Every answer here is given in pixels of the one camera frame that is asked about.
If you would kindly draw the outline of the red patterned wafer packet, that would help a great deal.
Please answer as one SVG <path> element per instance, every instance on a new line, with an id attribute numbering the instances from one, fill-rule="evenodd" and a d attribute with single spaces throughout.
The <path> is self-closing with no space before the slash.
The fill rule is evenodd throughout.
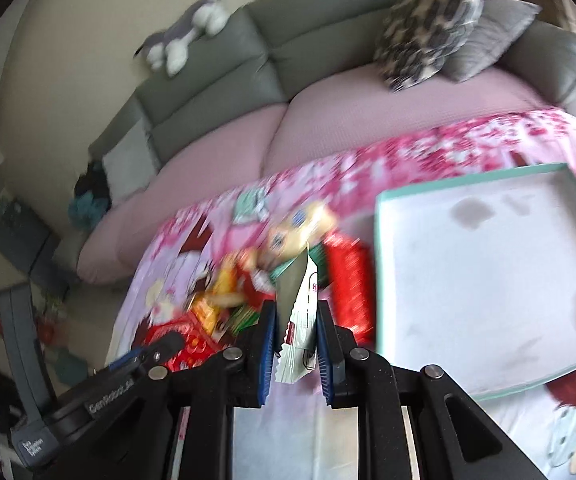
<path id="1" fill-rule="evenodd" d="M 148 326 L 147 321 L 143 320 L 137 328 L 131 348 L 152 344 L 167 333 L 177 333 L 183 338 L 183 348 L 165 362 L 165 366 L 172 372 L 198 367 L 223 350 L 223 347 L 212 339 L 199 320 L 190 312 L 183 313 L 176 320 L 159 325 Z"/>

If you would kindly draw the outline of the white green snack packet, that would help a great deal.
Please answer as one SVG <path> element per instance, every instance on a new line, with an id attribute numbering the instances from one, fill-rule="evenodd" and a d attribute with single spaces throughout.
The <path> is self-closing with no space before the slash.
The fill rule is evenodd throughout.
<path id="1" fill-rule="evenodd" d="M 275 381 L 294 384 L 315 368 L 318 269 L 304 249 L 276 282 L 281 347 Z"/>

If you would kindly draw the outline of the orange swiss roll packet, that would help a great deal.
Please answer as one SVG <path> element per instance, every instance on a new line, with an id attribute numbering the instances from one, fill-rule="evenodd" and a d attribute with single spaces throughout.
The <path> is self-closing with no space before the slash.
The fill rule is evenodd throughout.
<path id="1" fill-rule="evenodd" d="M 196 282 L 188 310 L 214 341 L 237 336 L 257 322 L 259 311 L 245 291 L 245 278 L 255 264 L 254 252 L 230 252 Z"/>

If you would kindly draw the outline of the red snack bag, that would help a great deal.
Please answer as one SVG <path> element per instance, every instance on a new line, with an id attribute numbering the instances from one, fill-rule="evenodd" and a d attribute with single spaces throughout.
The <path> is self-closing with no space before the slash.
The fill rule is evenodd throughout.
<path id="1" fill-rule="evenodd" d="M 361 346 L 376 342 L 376 283 L 369 247 L 333 232 L 324 239 L 335 324 L 352 330 Z"/>

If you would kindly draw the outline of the clear bag yellow bun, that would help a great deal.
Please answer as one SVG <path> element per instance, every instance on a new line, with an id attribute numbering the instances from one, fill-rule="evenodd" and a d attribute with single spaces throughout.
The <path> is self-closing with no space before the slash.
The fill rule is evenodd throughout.
<path id="1" fill-rule="evenodd" d="M 297 257 L 335 231 L 338 222 L 338 216 L 321 200 L 297 206 L 269 228 L 260 263 L 266 270 L 271 270 Z"/>

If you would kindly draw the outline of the small green white packet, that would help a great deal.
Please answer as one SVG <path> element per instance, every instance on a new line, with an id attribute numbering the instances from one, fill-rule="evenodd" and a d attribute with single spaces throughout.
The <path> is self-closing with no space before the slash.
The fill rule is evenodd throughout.
<path id="1" fill-rule="evenodd" d="M 269 216 L 266 188 L 242 191 L 233 205 L 233 224 L 264 222 Z"/>

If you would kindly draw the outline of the teal rimmed white tray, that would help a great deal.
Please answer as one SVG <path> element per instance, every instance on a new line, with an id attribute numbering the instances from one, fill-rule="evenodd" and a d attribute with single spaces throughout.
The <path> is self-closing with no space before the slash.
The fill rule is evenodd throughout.
<path id="1" fill-rule="evenodd" d="M 576 176 L 564 164 L 414 184 L 376 201 L 376 348 L 478 399 L 576 370 Z"/>

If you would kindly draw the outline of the dark clothes pile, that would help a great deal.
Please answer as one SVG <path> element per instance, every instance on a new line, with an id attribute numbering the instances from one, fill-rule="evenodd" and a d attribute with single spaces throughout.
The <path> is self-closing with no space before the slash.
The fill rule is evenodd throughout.
<path id="1" fill-rule="evenodd" d="M 108 178 L 102 162 L 90 160 L 85 174 L 74 186 L 73 198 L 67 206 L 67 215 L 75 229 L 91 232 L 112 205 Z"/>

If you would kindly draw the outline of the pink floral cartoon tablecloth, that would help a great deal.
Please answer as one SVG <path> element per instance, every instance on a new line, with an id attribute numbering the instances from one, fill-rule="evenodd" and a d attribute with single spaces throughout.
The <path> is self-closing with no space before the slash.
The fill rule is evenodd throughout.
<path id="1" fill-rule="evenodd" d="M 183 370 L 203 364 L 241 328 L 256 321 L 292 256 L 272 249 L 300 231 L 320 226 L 309 209 L 333 211 L 335 231 L 309 240 L 317 265 L 319 298 L 330 301 L 335 322 L 359 344 L 377 335 L 373 227 L 377 196 L 391 188 L 539 164 L 567 164 L 576 176 L 576 118 L 544 108 L 469 119 L 379 141 L 285 170 L 201 203 L 178 209 L 137 250 L 136 277 L 115 321 L 108 361 L 154 341 L 158 327 L 181 329 L 188 350 L 167 364 Z M 265 221 L 244 200 L 263 193 Z M 216 292 L 243 292 L 235 314 L 195 290 L 216 278 Z M 214 285 L 207 285 L 213 292 Z M 275 385 L 267 408 L 236 415 L 236 479 L 355 479 L 356 411 L 325 407 L 315 373 L 293 386 Z M 519 448 L 549 479 L 576 479 L 576 371 L 528 392 L 482 402 Z"/>

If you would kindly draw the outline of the pink sofa seat cover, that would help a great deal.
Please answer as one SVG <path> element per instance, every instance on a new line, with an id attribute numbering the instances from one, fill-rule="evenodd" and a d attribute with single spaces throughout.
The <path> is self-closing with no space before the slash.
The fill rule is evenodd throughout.
<path id="1" fill-rule="evenodd" d="M 393 136 L 547 104 L 497 67 L 460 84 L 434 76 L 400 92 L 385 88 L 370 65 L 333 75 L 288 104 L 245 114 L 181 150 L 144 190 L 103 217 L 82 244 L 76 273 L 97 285 L 129 278 L 169 216 L 230 188 Z"/>

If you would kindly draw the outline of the grey green sofa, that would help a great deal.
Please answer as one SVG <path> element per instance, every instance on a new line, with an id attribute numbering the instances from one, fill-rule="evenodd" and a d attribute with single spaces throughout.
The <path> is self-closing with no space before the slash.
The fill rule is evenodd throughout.
<path id="1" fill-rule="evenodd" d="M 181 72 L 158 72 L 140 84 L 90 144 L 89 161 L 102 162 L 108 178 L 110 210 L 218 127 L 288 104 L 333 75 L 366 65 L 376 70 L 373 51 L 395 1 L 255 0 L 233 12 L 216 36 L 193 41 Z M 537 16 L 491 67 L 576 116 L 575 32 Z M 76 278 L 77 258 L 91 233 L 74 228 L 54 253 L 54 262 Z"/>

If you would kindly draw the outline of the grey white plush toy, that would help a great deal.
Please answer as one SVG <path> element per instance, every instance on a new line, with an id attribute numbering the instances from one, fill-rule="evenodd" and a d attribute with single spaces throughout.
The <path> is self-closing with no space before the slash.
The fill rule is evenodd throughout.
<path id="1" fill-rule="evenodd" d="M 175 77 L 186 65 L 189 47 L 202 35 L 214 37 L 227 25 L 229 13 L 223 0 L 197 0 L 169 28 L 158 30 L 134 53 L 142 58 L 152 72 Z"/>

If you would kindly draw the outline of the black patterned cushion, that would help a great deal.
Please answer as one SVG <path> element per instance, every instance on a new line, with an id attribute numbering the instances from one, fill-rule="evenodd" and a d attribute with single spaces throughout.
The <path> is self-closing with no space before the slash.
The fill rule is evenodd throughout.
<path id="1" fill-rule="evenodd" d="M 397 0 L 383 22 L 373 62 L 385 85 L 399 92 L 442 70 L 463 47 L 484 0 Z"/>

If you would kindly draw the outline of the plain grey cushion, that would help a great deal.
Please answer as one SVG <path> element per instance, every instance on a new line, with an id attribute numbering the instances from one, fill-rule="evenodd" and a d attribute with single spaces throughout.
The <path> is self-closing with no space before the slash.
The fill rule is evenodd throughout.
<path id="1" fill-rule="evenodd" d="M 451 54 L 441 73 L 465 82 L 495 64 L 533 23 L 542 8 L 522 0 L 484 0 L 467 41 Z"/>

